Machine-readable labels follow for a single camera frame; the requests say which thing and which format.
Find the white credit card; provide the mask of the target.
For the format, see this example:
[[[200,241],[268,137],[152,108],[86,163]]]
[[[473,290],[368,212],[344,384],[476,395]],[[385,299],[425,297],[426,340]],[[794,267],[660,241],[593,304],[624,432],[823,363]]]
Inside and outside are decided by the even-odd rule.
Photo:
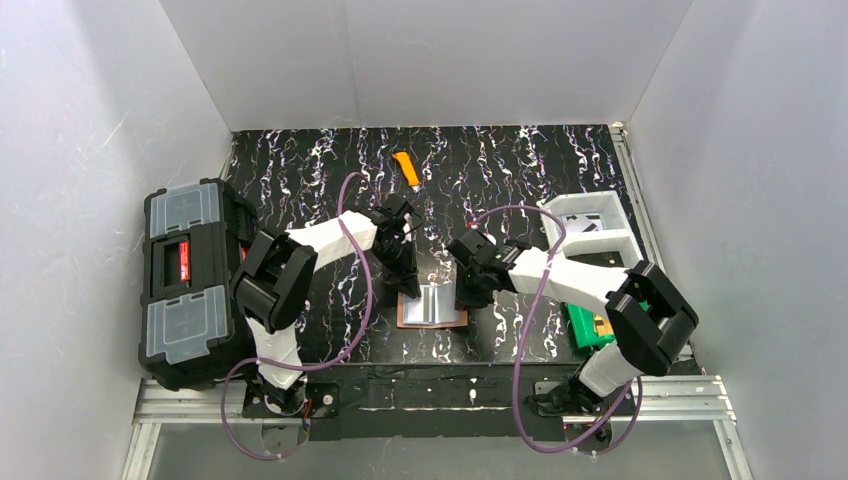
[[[604,229],[602,217],[596,213],[564,215],[562,221],[568,236]]]

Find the black toolbox with clear lids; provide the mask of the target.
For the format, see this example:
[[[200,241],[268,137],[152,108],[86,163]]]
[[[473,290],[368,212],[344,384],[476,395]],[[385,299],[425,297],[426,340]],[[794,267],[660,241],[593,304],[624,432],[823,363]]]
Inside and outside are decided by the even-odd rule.
[[[230,282],[257,231],[255,207],[218,178],[144,201],[138,361],[168,390],[203,390],[255,352]]]

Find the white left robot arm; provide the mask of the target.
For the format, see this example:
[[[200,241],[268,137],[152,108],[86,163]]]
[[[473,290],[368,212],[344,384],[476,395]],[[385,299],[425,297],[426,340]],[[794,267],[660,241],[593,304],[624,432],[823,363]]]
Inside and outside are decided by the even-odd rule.
[[[290,389],[305,372],[297,353],[295,321],[314,274],[348,255],[370,251],[381,263],[388,288],[421,296],[414,232],[423,217],[403,197],[361,211],[273,235],[260,231],[233,275],[234,303],[253,334],[260,377]]]

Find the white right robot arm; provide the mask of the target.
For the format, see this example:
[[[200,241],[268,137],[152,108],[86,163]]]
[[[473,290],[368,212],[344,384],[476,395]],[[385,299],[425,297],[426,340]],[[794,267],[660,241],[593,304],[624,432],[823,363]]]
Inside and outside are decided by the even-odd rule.
[[[540,294],[607,319],[614,340],[569,381],[571,395],[594,403],[642,374],[664,376],[699,324],[682,293],[656,264],[590,265],[526,242],[496,244],[468,229],[447,247],[457,264],[455,306],[486,308],[500,291]]]

